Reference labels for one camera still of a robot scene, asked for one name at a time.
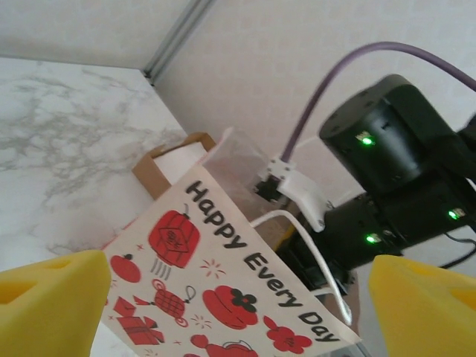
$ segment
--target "textured wallpaper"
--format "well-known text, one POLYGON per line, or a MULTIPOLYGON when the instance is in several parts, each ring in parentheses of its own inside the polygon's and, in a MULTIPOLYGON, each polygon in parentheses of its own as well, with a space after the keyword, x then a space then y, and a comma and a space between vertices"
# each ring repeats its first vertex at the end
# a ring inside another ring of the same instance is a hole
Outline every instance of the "textured wallpaper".
MULTIPOLYGON (((268 154, 282 150, 309 96, 330 67, 357 46, 396 40, 423 47, 476 77, 474 0, 218 0, 158 83, 158 92, 187 131, 218 138, 243 128, 268 154)), ((475 94, 447 74, 406 54, 369 54, 349 66, 324 95, 306 129, 317 132, 349 96, 386 74, 417 85, 453 128, 476 110, 475 94)), ((360 188, 319 141, 298 150, 298 168, 341 201, 360 188)), ((457 232, 457 237, 473 233, 457 232)), ((438 238, 407 256, 441 264, 469 247, 438 238)), ((474 275, 476 259, 455 270, 474 275)), ((361 279, 361 334, 376 357, 387 355, 361 279)))
POLYGON ((1 0, 0 56, 142 68, 189 0, 1 0))

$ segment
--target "white marble surface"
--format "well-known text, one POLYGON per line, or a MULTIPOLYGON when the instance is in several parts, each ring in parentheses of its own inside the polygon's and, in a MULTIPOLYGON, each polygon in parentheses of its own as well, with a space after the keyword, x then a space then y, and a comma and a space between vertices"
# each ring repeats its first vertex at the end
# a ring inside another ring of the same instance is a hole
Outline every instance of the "white marble surface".
MULTIPOLYGON (((140 71, 0 58, 0 271, 100 248, 152 203, 131 168, 184 137, 140 71)), ((134 356, 100 325, 92 356, 134 356)))

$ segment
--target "green led light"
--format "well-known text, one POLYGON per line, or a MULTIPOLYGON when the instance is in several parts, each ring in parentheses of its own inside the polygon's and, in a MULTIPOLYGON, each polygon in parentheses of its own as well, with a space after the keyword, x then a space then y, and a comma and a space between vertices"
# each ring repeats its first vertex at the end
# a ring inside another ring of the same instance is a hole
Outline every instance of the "green led light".
POLYGON ((450 218, 452 218, 452 219, 454 219, 454 220, 457 220, 457 219, 460 218, 460 216, 459 216, 456 212, 454 212, 454 211, 452 211, 452 210, 450 210, 450 211, 448 212, 448 215, 450 216, 450 218))
POLYGON ((371 244, 375 244, 375 243, 378 242, 377 239, 374 236, 371 236, 371 235, 366 236, 365 240, 367 240, 371 244))
POLYGON ((371 138, 363 138, 361 140, 361 142, 363 143, 363 145, 374 145, 375 144, 371 138))

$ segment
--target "red lantern illustration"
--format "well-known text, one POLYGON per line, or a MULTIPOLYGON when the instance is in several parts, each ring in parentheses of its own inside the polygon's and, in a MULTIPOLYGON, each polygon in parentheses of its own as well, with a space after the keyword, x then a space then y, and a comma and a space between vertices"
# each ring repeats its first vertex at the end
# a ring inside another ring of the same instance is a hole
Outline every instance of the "red lantern illustration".
POLYGON ((165 289, 165 284, 159 279, 152 281, 152 286, 157 290, 155 293, 154 301, 152 303, 141 300, 134 296, 134 301, 138 305, 155 305, 166 314, 175 318, 176 323, 181 327, 187 327, 188 322, 183 318, 185 313, 185 304, 189 303, 196 295, 196 291, 192 286, 187 286, 185 291, 187 293, 187 299, 182 300, 172 292, 168 292, 165 289))
POLYGON ((166 212, 149 234, 149 244, 158 257, 171 266, 184 268, 199 243, 200 233, 187 214, 176 210, 166 212))

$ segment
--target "yellow foam pad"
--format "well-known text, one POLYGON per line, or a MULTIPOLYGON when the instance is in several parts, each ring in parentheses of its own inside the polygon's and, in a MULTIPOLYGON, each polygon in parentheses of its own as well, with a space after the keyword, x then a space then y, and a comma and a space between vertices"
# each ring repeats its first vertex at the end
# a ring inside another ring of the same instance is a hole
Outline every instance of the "yellow foam pad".
POLYGON ((475 356, 473 277, 382 255, 369 286, 391 357, 475 356))
POLYGON ((0 356, 89 356, 110 282, 102 251, 0 273, 0 356))

